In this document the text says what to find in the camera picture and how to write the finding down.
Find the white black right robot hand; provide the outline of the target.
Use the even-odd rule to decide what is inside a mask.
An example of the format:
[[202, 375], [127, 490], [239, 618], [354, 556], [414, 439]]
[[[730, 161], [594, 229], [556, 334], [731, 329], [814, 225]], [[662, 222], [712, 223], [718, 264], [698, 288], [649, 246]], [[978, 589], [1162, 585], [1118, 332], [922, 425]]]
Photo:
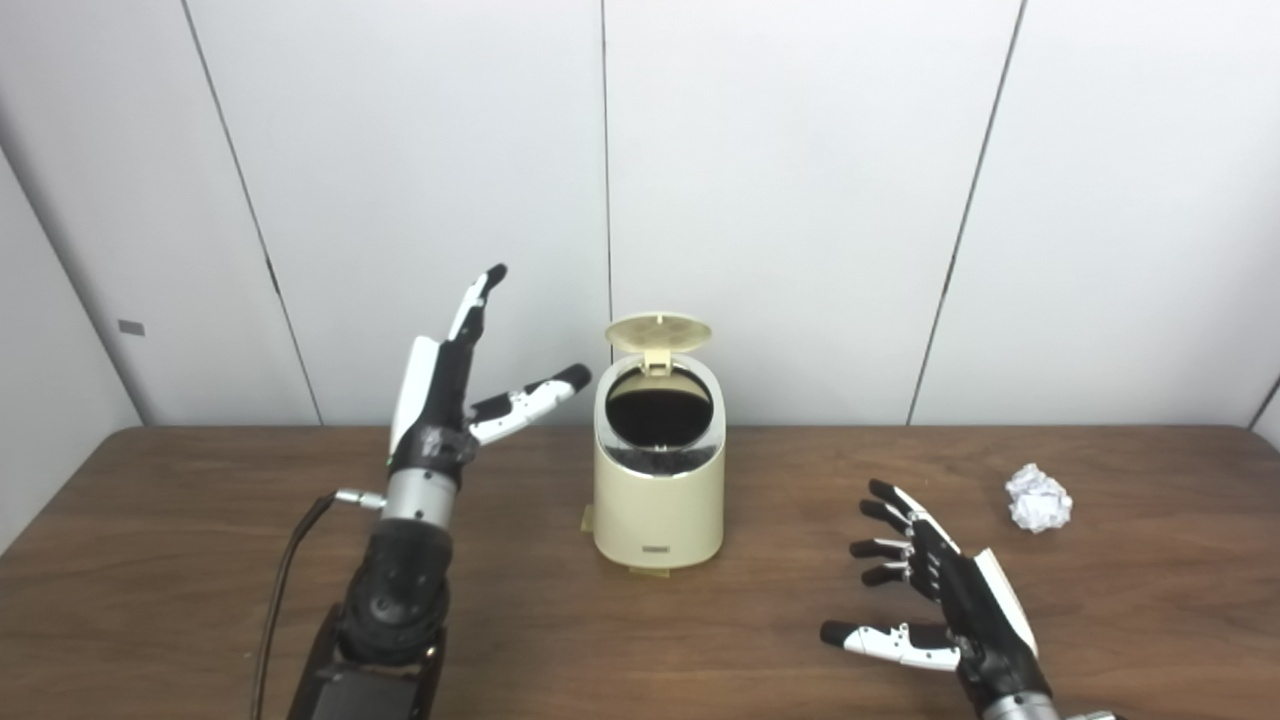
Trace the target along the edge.
[[826, 644], [891, 664], [952, 673], [978, 719], [1057, 719], [1030, 623], [992, 550], [965, 553], [934, 515], [905, 489], [870, 479], [860, 512], [900, 539], [851, 543], [855, 559], [881, 559], [865, 587], [910, 585], [937, 603], [941, 624], [877, 626], [828, 620]]

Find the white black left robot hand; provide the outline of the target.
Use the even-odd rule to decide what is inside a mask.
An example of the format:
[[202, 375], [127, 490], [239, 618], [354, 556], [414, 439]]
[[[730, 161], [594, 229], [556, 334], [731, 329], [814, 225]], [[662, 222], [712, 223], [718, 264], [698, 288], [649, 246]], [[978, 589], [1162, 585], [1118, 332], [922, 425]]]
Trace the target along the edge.
[[579, 363], [511, 392], [467, 401], [488, 300], [507, 272], [499, 263], [463, 292], [443, 341], [413, 340], [390, 425], [389, 478], [429, 471], [460, 479], [481, 447], [530, 427], [590, 384], [590, 369]]

